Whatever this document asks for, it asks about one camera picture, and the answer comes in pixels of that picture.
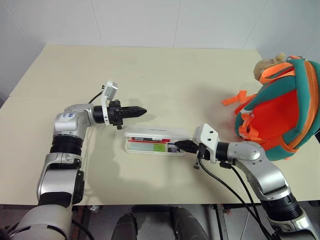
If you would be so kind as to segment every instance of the stuffed toy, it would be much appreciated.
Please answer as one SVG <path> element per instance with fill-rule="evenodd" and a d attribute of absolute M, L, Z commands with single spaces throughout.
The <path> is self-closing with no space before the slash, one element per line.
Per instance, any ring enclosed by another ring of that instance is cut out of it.
<path fill-rule="evenodd" d="M 254 78 L 257 81 L 260 81 L 261 75 L 264 70 L 266 70 L 274 65 L 284 63 L 285 58 L 286 58 L 285 53 L 281 52 L 277 56 L 275 56 L 275 58 L 262 59 L 262 60 L 258 61 L 253 69 Z"/>

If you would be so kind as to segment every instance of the robotic arm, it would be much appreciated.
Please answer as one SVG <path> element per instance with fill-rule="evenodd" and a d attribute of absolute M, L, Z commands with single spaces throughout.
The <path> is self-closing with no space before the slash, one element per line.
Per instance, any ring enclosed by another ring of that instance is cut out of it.
<path fill-rule="evenodd" d="M 147 112 L 139 106 L 121 107 L 119 100 L 112 101 L 117 89 L 117 84 L 109 81 L 102 91 L 101 105 L 76 104 L 56 116 L 52 147 L 37 184 L 38 206 L 22 218 L 9 239 L 70 238 L 72 206 L 84 195 L 84 172 L 80 168 L 87 128 L 105 123 L 121 129 L 124 118 L 139 117 Z"/>
<path fill-rule="evenodd" d="M 259 144 L 252 141 L 220 142 L 218 133 L 206 123 L 195 130 L 193 141 L 178 141 L 175 145 L 197 154 L 198 158 L 212 163 L 218 160 L 224 168 L 234 165 L 245 173 L 276 232 L 275 239 L 320 239 L 306 211 L 298 205 L 284 175 L 268 160 Z M 199 169 L 198 160 L 194 168 Z"/>

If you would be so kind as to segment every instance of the plastic pencil case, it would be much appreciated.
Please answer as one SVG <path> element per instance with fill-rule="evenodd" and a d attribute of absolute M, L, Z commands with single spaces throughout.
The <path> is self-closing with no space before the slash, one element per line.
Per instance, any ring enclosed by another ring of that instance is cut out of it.
<path fill-rule="evenodd" d="M 189 140 L 184 128 L 152 127 L 131 125 L 124 131 L 125 151 L 136 154 L 183 156 L 185 151 L 175 146 L 175 142 Z"/>

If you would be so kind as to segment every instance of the black cable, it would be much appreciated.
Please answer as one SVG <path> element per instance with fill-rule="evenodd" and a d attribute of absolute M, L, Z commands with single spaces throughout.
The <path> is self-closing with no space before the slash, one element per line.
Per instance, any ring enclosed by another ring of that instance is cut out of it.
<path fill-rule="evenodd" d="M 245 203 L 245 201 L 228 185 L 226 184 L 223 180 L 221 180 L 219 177 L 217 177 L 216 175 L 214 175 L 212 172 L 210 172 L 202 163 L 201 158 L 198 158 L 199 164 L 201 166 L 201 168 L 207 173 L 209 174 L 212 178 L 214 178 L 215 180 L 217 180 L 219 183 L 221 183 L 222 185 L 224 185 L 227 189 L 229 189 L 229 191 L 231 191 L 239 200 L 240 202 L 244 205 L 244 207 L 249 211 L 249 213 L 253 216 L 253 218 L 256 220 L 256 222 L 259 224 L 261 231 L 263 232 L 263 234 L 265 235 L 265 237 L 268 240 L 273 240 L 272 236 L 270 235 L 270 233 L 268 232 L 268 230 L 265 228 L 265 226 L 263 226 L 263 224 L 259 221 L 259 219 L 257 218 L 257 216 L 251 211 L 250 207 Z"/>
<path fill-rule="evenodd" d="M 92 236 L 91 232 L 85 227 L 83 226 L 81 223 L 77 222 L 76 220 L 72 219 L 72 223 L 74 225 L 76 225 L 77 227 L 79 227 L 82 231 L 85 232 L 85 234 L 88 236 L 88 238 L 90 240 L 95 240 L 95 238 Z"/>
<path fill-rule="evenodd" d="M 97 97 L 99 97 L 102 94 L 102 91 L 99 92 L 97 95 L 95 95 L 89 102 L 88 104 L 91 104 Z"/>
<path fill-rule="evenodd" d="M 256 208 L 256 204 L 254 203 L 254 200 L 252 199 L 252 196 L 244 182 L 244 180 L 242 179 L 242 177 L 240 176 L 239 172 L 233 167 L 231 166 L 231 169 L 234 171 L 234 173 L 237 175 L 237 177 L 239 178 L 240 182 L 242 183 L 242 186 L 244 187 L 246 193 L 248 194 L 248 197 L 250 199 L 250 202 L 252 204 L 252 207 L 253 207 L 253 210 L 254 210 L 254 213 L 256 215 L 256 218 L 259 219 L 260 223 L 261 223 L 261 219 L 260 219 L 260 216 L 259 216 L 259 213 L 258 213 L 258 210 Z"/>

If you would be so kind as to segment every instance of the orange buckle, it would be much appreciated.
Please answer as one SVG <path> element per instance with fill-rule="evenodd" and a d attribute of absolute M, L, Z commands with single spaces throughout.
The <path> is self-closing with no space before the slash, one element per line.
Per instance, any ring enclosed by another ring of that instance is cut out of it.
<path fill-rule="evenodd" d="M 251 113 L 242 113 L 241 117 L 244 120 L 244 122 L 238 128 L 239 135 L 246 140 L 261 141 L 262 139 L 258 137 L 259 131 L 255 129 L 251 124 L 252 120 L 254 119 L 254 116 Z"/>
<path fill-rule="evenodd" d="M 256 94 L 247 96 L 246 90 L 240 90 L 236 96 L 227 98 L 221 102 L 225 106 L 230 105 L 230 104 L 234 104 L 236 102 L 240 102 L 241 104 L 244 104 L 245 102 L 253 99 L 255 96 L 256 96 Z"/>

